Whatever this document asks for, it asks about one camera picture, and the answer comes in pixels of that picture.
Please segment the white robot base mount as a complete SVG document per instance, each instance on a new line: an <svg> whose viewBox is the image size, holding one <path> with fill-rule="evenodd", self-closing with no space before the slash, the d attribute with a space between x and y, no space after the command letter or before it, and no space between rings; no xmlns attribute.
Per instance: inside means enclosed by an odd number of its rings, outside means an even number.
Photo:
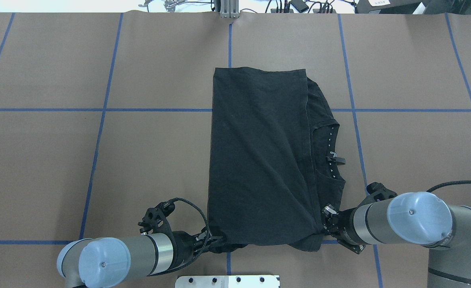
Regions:
<svg viewBox="0 0 471 288"><path fill-rule="evenodd" d="M275 275L181 276L175 288L280 288Z"/></svg>

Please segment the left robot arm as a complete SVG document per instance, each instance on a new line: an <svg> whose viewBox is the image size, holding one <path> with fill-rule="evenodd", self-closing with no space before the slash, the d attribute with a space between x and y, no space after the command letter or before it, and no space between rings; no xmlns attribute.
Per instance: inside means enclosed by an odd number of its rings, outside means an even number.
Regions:
<svg viewBox="0 0 471 288"><path fill-rule="evenodd" d="M186 268L222 240L207 231L84 238L62 248L56 269L66 288L112 288Z"/></svg>

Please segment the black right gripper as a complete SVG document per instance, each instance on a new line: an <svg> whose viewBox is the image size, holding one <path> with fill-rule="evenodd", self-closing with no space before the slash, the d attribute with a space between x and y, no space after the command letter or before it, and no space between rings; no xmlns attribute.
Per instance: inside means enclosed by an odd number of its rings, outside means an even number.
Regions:
<svg viewBox="0 0 471 288"><path fill-rule="evenodd" d="M355 229L355 210L337 211L332 205L322 208L324 215L324 228L327 233L337 239L338 244L349 249L351 252L360 254L366 246Z"/></svg>

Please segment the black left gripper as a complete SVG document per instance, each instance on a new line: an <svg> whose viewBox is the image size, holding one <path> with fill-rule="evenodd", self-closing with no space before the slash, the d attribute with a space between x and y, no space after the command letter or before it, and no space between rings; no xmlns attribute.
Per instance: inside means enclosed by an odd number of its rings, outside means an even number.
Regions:
<svg viewBox="0 0 471 288"><path fill-rule="evenodd" d="M210 244L222 243L225 240L225 237L212 236L212 233L206 230L195 235L185 231L174 231L172 235L175 243L172 266L182 266L194 257L207 252Z"/></svg>

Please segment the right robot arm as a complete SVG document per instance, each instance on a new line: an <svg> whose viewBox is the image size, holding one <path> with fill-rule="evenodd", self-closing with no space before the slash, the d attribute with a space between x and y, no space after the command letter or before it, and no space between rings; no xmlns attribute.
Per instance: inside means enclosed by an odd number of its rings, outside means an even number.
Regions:
<svg viewBox="0 0 471 288"><path fill-rule="evenodd" d="M325 229L356 254L367 245L416 244L429 249L428 288L471 288L471 207L430 192L409 192L345 211L327 205Z"/></svg>

